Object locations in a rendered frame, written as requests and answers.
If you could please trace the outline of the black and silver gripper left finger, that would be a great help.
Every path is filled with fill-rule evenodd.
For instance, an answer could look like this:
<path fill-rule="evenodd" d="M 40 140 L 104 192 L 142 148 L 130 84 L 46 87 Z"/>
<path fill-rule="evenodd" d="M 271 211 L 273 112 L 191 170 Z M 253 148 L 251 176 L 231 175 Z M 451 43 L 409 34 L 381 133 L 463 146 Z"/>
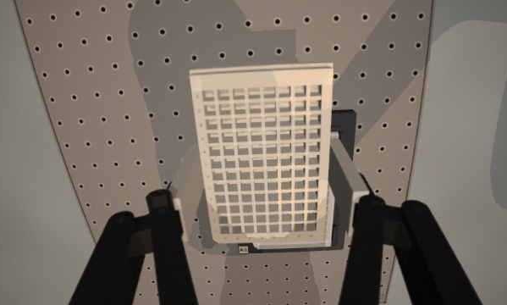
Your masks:
<path fill-rule="evenodd" d="M 152 252 L 159 305 L 199 305 L 183 244 L 204 189 L 198 144 L 189 146 L 167 189 L 146 196 L 149 214 L 122 211 L 109 218 L 69 305 L 133 305 Z"/>

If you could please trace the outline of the beige perforated base plate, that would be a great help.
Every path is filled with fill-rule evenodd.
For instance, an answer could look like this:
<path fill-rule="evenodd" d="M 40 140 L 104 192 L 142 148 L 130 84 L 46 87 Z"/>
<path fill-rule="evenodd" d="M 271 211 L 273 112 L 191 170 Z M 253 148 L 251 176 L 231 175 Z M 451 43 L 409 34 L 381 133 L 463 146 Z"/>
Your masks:
<path fill-rule="evenodd" d="M 198 144 L 190 69 L 333 63 L 332 110 L 356 115 L 353 164 L 409 200 L 436 0 L 12 0 L 63 166 L 96 246 L 109 218 L 149 214 Z M 217 243 L 205 186 L 183 241 L 199 305 L 338 305 L 344 249 Z"/>

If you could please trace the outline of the white well plate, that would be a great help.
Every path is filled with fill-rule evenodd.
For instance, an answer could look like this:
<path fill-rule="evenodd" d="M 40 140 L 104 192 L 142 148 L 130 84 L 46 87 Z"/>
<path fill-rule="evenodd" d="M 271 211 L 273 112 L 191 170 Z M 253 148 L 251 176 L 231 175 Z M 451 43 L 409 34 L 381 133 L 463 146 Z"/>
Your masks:
<path fill-rule="evenodd" d="M 195 68 L 190 87 L 212 239 L 324 240 L 333 63 Z"/>
<path fill-rule="evenodd" d="M 331 131 L 330 132 L 330 139 L 332 139 L 332 138 L 339 138 L 339 133 L 337 131 Z M 331 247 L 332 231 L 333 231 L 334 201 L 335 201 L 335 199 L 334 199 L 331 187 L 328 183 L 326 224 L 325 224 L 324 240 L 323 241 L 265 242 L 265 243 L 253 243 L 253 246 L 257 249 Z"/>

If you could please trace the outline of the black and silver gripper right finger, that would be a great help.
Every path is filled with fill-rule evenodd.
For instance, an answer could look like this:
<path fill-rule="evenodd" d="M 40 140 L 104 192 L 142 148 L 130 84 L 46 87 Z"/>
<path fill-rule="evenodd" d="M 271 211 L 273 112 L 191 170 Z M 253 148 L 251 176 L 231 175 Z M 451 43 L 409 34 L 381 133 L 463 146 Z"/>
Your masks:
<path fill-rule="evenodd" d="M 328 183 L 352 236 L 338 305 L 379 305 L 383 245 L 394 246 L 412 305 L 482 305 L 429 207 L 375 196 L 339 138 L 330 139 Z"/>

